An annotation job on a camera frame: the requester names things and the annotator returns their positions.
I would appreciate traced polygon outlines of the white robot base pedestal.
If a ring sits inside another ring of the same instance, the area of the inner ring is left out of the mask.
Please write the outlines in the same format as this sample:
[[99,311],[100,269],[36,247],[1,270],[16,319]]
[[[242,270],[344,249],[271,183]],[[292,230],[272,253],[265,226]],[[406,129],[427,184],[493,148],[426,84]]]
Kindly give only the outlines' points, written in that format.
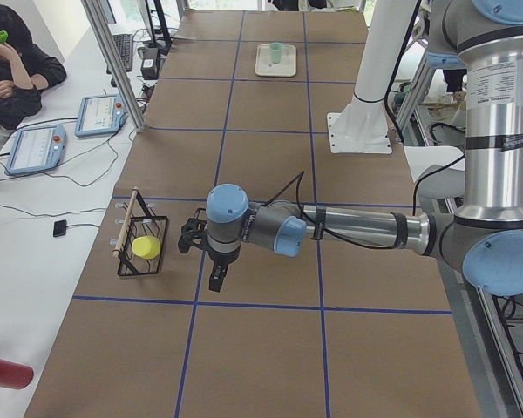
[[351,102],[327,115],[333,153],[392,152],[384,101],[419,8],[416,0],[376,2]]

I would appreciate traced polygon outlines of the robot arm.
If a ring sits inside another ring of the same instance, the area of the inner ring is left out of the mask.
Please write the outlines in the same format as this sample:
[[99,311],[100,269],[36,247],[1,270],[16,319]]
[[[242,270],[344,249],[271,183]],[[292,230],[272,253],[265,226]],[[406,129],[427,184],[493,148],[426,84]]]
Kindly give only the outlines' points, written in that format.
[[523,293],[523,1],[434,1],[428,21],[428,65],[466,72],[465,167],[432,166],[414,192],[459,196],[460,208],[409,217],[278,198],[256,204],[239,186],[218,185],[201,229],[214,263],[211,290],[221,289],[242,244],[293,257],[310,236],[411,249],[443,260],[493,295]]

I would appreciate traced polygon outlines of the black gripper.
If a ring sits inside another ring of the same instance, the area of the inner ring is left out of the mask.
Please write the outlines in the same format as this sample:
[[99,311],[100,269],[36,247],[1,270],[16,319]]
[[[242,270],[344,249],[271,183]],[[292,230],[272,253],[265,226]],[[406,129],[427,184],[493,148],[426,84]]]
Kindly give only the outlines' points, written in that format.
[[207,251],[209,258],[213,261],[213,268],[209,275],[208,289],[212,292],[219,292],[222,289],[226,278],[228,265],[235,262],[240,254],[240,249],[236,248],[231,252],[218,252],[214,249]]

